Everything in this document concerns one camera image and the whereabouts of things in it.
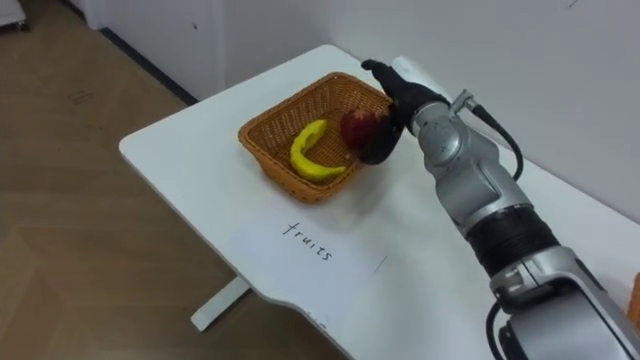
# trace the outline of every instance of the white wall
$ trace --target white wall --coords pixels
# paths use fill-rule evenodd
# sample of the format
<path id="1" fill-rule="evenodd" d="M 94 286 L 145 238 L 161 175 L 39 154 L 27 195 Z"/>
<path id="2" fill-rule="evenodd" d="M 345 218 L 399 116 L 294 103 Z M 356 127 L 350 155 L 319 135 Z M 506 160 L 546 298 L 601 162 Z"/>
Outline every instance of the white wall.
<path id="1" fill-rule="evenodd" d="M 640 220 L 640 3 L 228 0 L 225 6 L 229 85 L 322 43 L 361 59 L 404 54 L 449 93 L 473 90 L 527 158 Z"/>
<path id="2" fill-rule="evenodd" d="M 102 24 L 196 98 L 225 87 L 221 1 L 85 1 L 104 1 Z"/>

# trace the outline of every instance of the wicker basket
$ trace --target wicker basket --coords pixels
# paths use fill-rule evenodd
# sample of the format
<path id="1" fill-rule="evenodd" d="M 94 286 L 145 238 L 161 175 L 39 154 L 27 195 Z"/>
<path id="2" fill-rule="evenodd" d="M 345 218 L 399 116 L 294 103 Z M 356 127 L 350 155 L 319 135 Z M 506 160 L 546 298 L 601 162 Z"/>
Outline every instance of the wicker basket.
<path id="1" fill-rule="evenodd" d="M 314 203 L 335 194 L 361 167 L 340 136 L 342 116 L 355 108 L 386 112 L 389 103 L 383 93 L 357 78 L 331 73 L 253 118 L 240 129 L 238 138 L 271 179 L 296 199 Z M 317 119 L 327 120 L 327 130 L 306 156 L 324 166 L 346 166 L 347 171 L 313 183 L 291 167 L 289 151 L 293 139 Z"/>
<path id="2" fill-rule="evenodd" d="M 631 322 L 640 329 L 640 274 L 636 275 L 634 281 L 627 316 L 629 317 L 629 320 L 631 320 Z"/>

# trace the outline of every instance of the wooden floor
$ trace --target wooden floor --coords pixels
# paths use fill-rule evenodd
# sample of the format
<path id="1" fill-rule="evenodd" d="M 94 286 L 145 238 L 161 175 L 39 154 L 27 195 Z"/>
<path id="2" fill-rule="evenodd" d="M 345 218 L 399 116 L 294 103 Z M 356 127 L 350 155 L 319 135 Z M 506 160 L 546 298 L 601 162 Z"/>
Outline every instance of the wooden floor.
<path id="1" fill-rule="evenodd" d="M 233 273 L 117 151 L 184 105 L 57 1 L 23 4 L 33 32 L 0 34 L 0 359 L 342 359 L 254 294 L 195 330 Z"/>

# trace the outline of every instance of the table leg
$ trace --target table leg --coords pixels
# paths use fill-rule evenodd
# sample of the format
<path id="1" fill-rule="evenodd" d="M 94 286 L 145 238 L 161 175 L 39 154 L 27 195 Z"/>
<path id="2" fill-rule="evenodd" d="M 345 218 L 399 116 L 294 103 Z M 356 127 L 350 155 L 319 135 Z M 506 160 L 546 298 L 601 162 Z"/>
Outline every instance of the table leg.
<path id="1" fill-rule="evenodd" d="M 249 284 L 240 276 L 233 279 L 222 290 L 218 291 L 198 311 L 191 316 L 191 322 L 199 331 L 204 331 L 220 314 L 250 289 Z"/>

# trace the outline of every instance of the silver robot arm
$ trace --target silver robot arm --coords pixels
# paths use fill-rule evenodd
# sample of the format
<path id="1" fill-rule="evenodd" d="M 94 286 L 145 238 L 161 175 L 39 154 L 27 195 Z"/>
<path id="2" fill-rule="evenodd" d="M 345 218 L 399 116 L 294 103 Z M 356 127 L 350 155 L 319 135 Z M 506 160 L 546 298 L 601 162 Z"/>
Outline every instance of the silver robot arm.
<path id="1" fill-rule="evenodd" d="M 398 124 L 417 138 L 442 206 L 491 278 L 496 305 L 487 319 L 487 337 L 494 357 L 502 358 L 493 330 L 501 308 L 510 315 L 499 331 L 509 360 L 640 360 L 633 324 L 536 214 L 500 165 L 497 145 L 458 116 L 467 108 L 495 122 L 473 96 L 465 91 L 449 104 L 421 85 L 404 82 L 384 64 L 369 60 L 363 67 L 394 100 L 393 131 L 382 130 L 386 134 L 365 149 L 363 159 L 386 159 L 401 132 Z M 385 153 L 371 150 L 379 148 Z"/>

